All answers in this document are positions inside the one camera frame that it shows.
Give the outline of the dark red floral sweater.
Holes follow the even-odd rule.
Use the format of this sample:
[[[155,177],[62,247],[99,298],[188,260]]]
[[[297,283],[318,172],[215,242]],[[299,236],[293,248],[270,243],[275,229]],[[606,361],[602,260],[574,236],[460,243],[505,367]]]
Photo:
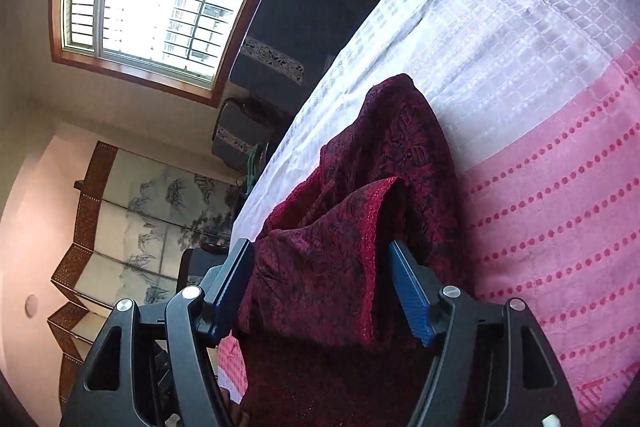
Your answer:
[[[411,335],[390,280],[397,239],[442,281],[469,284],[454,164],[406,75],[367,93],[257,236],[234,331],[252,425],[408,423],[433,353]]]

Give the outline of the painted folding screen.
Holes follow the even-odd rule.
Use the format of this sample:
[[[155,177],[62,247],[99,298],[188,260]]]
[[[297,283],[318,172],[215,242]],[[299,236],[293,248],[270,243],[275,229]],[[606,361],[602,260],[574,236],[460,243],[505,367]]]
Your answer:
[[[240,197],[234,184],[105,142],[76,187],[73,242],[51,277],[66,303],[48,318],[62,350],[61,403],[117,301],[166,300],[185,251],[228,249]]]

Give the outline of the round white wall fixture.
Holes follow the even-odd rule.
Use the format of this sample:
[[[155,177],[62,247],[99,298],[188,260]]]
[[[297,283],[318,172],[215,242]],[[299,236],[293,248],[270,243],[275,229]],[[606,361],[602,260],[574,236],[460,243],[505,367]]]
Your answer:
[[[38,297],[35,294],[28,295],[24,303],[24,311],[25,311],[26,317],[28,317],[29,319],[32,319],[38,313],[38,309],[39,309]]]

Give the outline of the pink checked bed sheet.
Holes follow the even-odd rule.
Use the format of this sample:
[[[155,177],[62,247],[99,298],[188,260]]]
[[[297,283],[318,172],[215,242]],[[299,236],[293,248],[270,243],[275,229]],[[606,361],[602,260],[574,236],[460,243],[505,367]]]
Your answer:
[[[402,73],[454,156],[477,292],[529,303],[582,422],[602,425],[639,374],[639,0],[381,0],[233,237],[254,239],[367,92]]]

